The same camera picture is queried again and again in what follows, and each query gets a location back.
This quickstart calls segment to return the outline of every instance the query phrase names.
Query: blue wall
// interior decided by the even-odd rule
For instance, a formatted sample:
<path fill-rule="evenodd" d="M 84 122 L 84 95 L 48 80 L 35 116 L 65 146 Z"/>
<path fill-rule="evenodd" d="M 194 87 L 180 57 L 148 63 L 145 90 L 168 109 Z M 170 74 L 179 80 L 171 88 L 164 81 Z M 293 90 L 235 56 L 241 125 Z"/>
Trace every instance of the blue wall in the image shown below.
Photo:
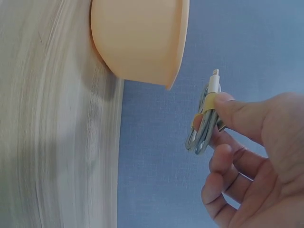
<path fill-rule="evenodd" d="M 216 227 L 200 199 L 212 150 L 195 156 L 184 148 L 201 90 L 215 68 L 223 90 L 244 101 L 304 92 L 304 1 L 191 0 L 173 89 L 125 82 L 119 228 Z"/>

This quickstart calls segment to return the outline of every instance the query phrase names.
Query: plastic bowl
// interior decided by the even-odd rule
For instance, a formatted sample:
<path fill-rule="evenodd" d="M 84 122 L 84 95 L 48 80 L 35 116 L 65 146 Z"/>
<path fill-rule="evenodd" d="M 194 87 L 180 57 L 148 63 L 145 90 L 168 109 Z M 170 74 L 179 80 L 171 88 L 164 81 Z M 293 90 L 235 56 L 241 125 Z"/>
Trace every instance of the plastic bowl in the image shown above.
<path fill-rule="evenodd" d="M 165 85 L 180 70 L 190 0 L 93 0 L 96 49 L 123 79 Z"/>

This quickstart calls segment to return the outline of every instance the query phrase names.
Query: wooden surface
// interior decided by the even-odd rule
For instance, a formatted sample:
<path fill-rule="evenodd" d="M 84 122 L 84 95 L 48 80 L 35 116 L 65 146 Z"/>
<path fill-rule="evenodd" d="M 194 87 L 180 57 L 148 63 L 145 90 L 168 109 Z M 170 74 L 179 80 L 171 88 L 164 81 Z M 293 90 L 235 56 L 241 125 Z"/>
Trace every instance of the wooden surface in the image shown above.
<path fill-rule="evenodd" d="M 123 81 L 90 0 L 0 0 L 0 227 L 115 228 Z"/>

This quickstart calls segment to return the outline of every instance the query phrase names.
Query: white cable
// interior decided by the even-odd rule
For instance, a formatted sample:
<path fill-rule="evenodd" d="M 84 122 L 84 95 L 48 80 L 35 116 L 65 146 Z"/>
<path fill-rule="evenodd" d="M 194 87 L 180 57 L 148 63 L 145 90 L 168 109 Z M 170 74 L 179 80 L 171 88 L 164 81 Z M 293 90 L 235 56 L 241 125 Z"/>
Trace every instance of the white cable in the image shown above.
<path fill-rule="evenodd" d="M 198 113 L 203 113 L 206 96 L 210 93 L 219 92 L 221 92 L 219 84 L 219 70 L 216 69 L 213 71 L 213 75 L 210 77 L 209 83 L 205 86 L 200 96 Z M 191 127 L 191 132 L 186 140 L 186 149 L 188 151 L 195 151 L 197 155 L 204 153 L 209 145 L 213 129 L 216 126 L 219 131 L 224 130 L 226 127 L 214 109 L 206 111 L 203 115 L 199 130 L 196 132 L 194 127 Z"/>

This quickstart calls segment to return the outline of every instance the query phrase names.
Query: hand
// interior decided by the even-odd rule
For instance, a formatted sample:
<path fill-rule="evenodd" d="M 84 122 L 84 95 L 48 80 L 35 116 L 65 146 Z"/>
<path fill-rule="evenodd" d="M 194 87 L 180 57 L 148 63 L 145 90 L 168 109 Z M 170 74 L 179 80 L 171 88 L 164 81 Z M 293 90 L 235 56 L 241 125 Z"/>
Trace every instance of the hand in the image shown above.
<path fill-rule="evenodd" d="M 211 174 L 201 192 L 210 216 L 224 228 L 304 227 L 304 96 L 243 103 L 221 93 L 214 103 L 228 128 L 264 146 L 269 158 L 214 131 Z M 200 122 L 201 117 L 194 120 L 196 129 Z M 239 209 L 222 193 L 240 203 Z"/>

